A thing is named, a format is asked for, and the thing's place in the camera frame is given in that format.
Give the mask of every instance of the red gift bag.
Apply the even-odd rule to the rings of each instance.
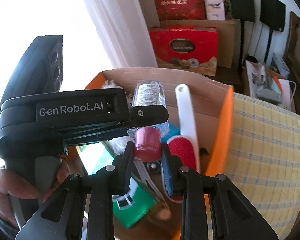
[[[158,67],[216,76],[218,32],[215,28],[153,28],[149,35]]]
[[[204,0],[154,0],[159,20],[205,20]]]

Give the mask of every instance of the screw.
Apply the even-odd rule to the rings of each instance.
[[[217,175],[217,179],[218,179],[218,180],[223,181],[223,180],[226,180],[226,178],[227,178],[227,176],[224,175],[224,174],[218,174],[218,175]]]
[[[181,170],[182,172],[188,172],[190,169],[189,169],[189,167],[187,167],[187,166],[181,166],[181,167],[180,167],[180,170]]]
[[[106,166],[106,170],[107,171],[114,171],[114,169],[115,169],[114,165],[108,165],[108,166]]]
[[[70,180],[76,180],[76,179],[78,179],[79,178],[79,175],[78,174],[76,174],[76,173],[74,173],[74,174],[71,174],[70,175]]]

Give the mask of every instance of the open cardboard box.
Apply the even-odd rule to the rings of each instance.
[[[101,88],[106,80],[123,87],[126,94],[133,94],[140,81],[155,80],[163,85],[169,122],[179,126],[175,88],[186,84],[190,88],[199,147],[208,155],[201,157],[202,174],[215,176],[223,171],[228,153],[233,113],[233,87],[213,81],[197,73],[165,68],[121,68],[99,73],[86,89]],[[162,190],[161,175],[152,179]],[[168,201],[172,212],[169,221],[143,218],[135,227],[126,229],[114,217],[115,235],[121,240],[171,239],[180,229],[182,205]]]

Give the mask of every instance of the black speaker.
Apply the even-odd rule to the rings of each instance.
[[[241,22],[241,43],[238,63],[238,72],[241,74],[244,45],[244,22],[248,21],[254,23],[256,20],[254,0],[230,0],[230,3],[232,17],[235,19],[239,19]]]
[[[260,21],[274,31],[283,32],[286,21],[286,5],[279,0],[261,0]]]

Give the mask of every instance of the pink packaging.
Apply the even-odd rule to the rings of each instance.
[[[223,0],[204,0],[207,20],[225,21],[225,5]]]

